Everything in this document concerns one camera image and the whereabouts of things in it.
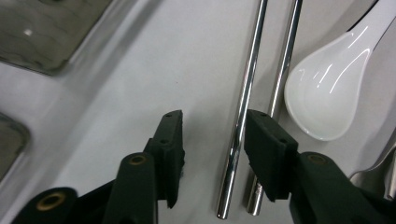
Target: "spoon handle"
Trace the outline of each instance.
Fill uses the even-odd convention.
[[[355,27],[349,31],[355,35],[349,48],[355,45],[358,48],[373,50],[387,31],[396,16],[395,0],[379,0]]]
[[[289,74],[291,54],[293,52],[294,40],[297,34],[298,20],[300,19],[301,7],[303,0],[294,0],[290,8],[290,17],[288,21],[288,30],[285,33],[285,39],[282,47],[281,58],[277,68],[276,80],[268,107],[268,115],[274,120],[279,120],[280,109],[283,104],[283,91],[285,89],[286,79]],[[247,212],[253,216],[260,214],[262,206],[264,189],[260,184],[257,176],[254,176],[252,188],[247,204]]]
[[[244,74],[244,82],[241,90],[238,110],[236,112],[235,122],[233,125],[233,135],[229,151],[227,153],[227,161],[222,178],[218,218],[226,219],[230,208],[231,197],[233,194],[233,183],[235,181],[236,169],[238,166],[239,153],[241,150],[241,142],[243,132],[245,130],[245,121],[248,111],[248,101],[251,88],[253,86],[254,72],[256,68],[257,57],[259,55],[259,47],[262,38],[262,27],[264,24],[265,9],[267,0],[261,0],[258,10],[254,34],[251,39],[250,53],[247,60],[247,66]]]

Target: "metal rod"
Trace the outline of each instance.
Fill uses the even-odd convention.
[[[285,82],[289,74],[291,54],[293,52],[302,4],[303,0],[294,0],[290,9],[288,30],[285,33],[282,56],[277,68],[276,81],[274,84],[273,94],[271,96],[271,103],[268,108],[268,115],[275,120],[279,120],[280,109],[283,105],[283,90],[285,89]],[[247,211],[251,215],[258,216],[260,214],[263,194],[264,189],[258,181],[257,176],[254,176],[247,204]]]
[[[267,0],[261,0],[257,10],[257,20],[254,28],[253,37],[251,39],[250,53],[248,55],[246,70],[244,74],[244,82],[238,104],[238,110],[235,116],[232,140],[227,154],[227,161],[221,183],[218,206],[218,218],[221,219],[226,219],[228,216],[231,197],[233,194],[233,183],[235,181],[239,152],[241,149],[241,141],[245,129],[246,114],[248,111],[248,101],[253,84],[256,62],[259,54],[260,41],[262,38],[262,27],[264,24],[266,6]]]

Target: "white spoon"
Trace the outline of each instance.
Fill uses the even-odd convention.
[[[364,69],[396,16],[396,0],[379,0],[346,34],[312,53],[289,74],[286,107],[310,136],[331,141],[355,116]]]

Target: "white table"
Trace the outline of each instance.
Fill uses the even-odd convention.
[[[304,0],[293,67],[345,32],[371,5],[365,0]],[[142,151],[161,116],[184,112],[186,164],[171,210],[160,223],[292,223],[289,202],[246,212],[248,160],[240,156],[227,221],[216,218],[258,1],[116,1],[57,77],[0,63],[0,111],[25,124],[32,140],[0,184],[1,223],[37,193],[72,187],[82,195],[115,177],[120,160]],[[290,1],[270,0],[250,108],[266,111]],[[356,118],[342,138],[320,142],[281,125],[300,151],[333,158],[346,175],[371,166],[396,125],[396,22],[370,60]]]

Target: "white surface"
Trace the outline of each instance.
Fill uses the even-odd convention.
[[[372,1],[305,0],[292,63],[344,33]],[[160,223],[291,223],[288,202],[244,206],[248,161],[240,157],[227,221],[216,203],[257,1],[118,1],[57,77],[0,64],[0,111],[24,123],[32,143],[0,185],[1,223],[42,190],[79,195],[115,177],[120,160],[142,151],[161,116],[184,112],[186,164],[174,209],[160,202]],[[250,108],[266,111],[289,1],[270,1]],[[368,62],[349,131],[329,143],[303,132],[300,143],[333,158],[350,175],[374,163],[396,124],[396,24]]]
[[[308,135],[332,141],[355,117],[365,67],[396,17],[396,1],[381,0],[352,30],[304,58],[290,72],[285,102]]]

